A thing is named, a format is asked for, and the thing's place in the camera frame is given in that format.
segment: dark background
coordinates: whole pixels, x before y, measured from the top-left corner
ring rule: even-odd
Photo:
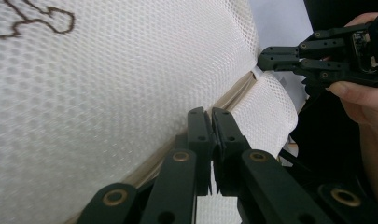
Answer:
[[[378,1],[304,0],[313,30],[343,27],[365,12],[378,12]],[[340,100],[325,92],[299,114],[291,134],[299,159],[311,169],[337,175],[362,175],[358,126],[348,118]]]
[[[304,0],[314,30],[345,26],[365,12],[378,12],[378,0]]]

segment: black line drawing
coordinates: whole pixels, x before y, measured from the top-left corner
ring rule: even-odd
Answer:
[[[21,33],[18,30],[18,28],[21,25],[23,25],[23,24],[42,23],[42,24],[46,25],[48,28],[50,28],[50,30],[52,32],[54,32],[55,34],[59,34],[59,35],[64,35],[64,34],[70,33],[75,28],[75,19],[76,18],[75,18],[75,14],[72,13],[72,12],[68,12],[68,11],[65,11],[65,10],[62,10],[62,9],[59,9],[59,8],[56,8],[56,7],[47,7],[47,11],[44,11],[41,8],[35,6],[30,0],[22,0],[22,2],[24,4],[26,4],[29,7],[35,9],[38,13],[43,14],[43,15],[47,15],[50,18],[52,18],[52,15],[54,13],[62,13],[62,14],[67,15],[70,18],[70,22],[69,22],[68,26],[65,29],[63,29],[63,30],[57,30],[55,27],[53,27],[51,24],[49,24],[48,22],[46,22],[44,20],[41,20],[41,19],[29,19],[24,13],[22,13],[20,11],[20,9],[17,6],[15,6],[14,4],[12,4],[10,2],[10,0],[3,0],[3,1],[12,10],[14,10],[15,13],[18,16],[21,17],[21,21],[15,21],[15,22],[13,22],[12,25],[11,25],[11,31],[12,31],[12,33],[8,34],[8,35],[0,35],[0,39],[7,39],[7,38],[11,38],[11,37],[20,37]]]

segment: finger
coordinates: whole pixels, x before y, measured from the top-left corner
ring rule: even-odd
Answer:
[[[341,81],[333,83],[329,90],[346,102],[378,110],[378,88]]]
[[[353,26],[353,25],[363,24],[369,21],[374,21],[375,18],[377,17],[378,17],[378,12],[364,13],[354,18],[350,22],[348,22],[345,26]]]

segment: white mesh fabric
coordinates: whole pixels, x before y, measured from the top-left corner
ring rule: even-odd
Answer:
[[[216,182],[212,169],[212,192],[216,192]],[[197,197],[198,224],[240,224],[237,198],[223,197],[221,194]]]
[[[0,0],[0,223],[79,212],[250,71],[257,41],[245,0]]]
[[[287,133],[296,127],[297,112],[284,87],[270,72],[257,77],[256,85],[232,114],[252,148],[276,157],[287,141]]]

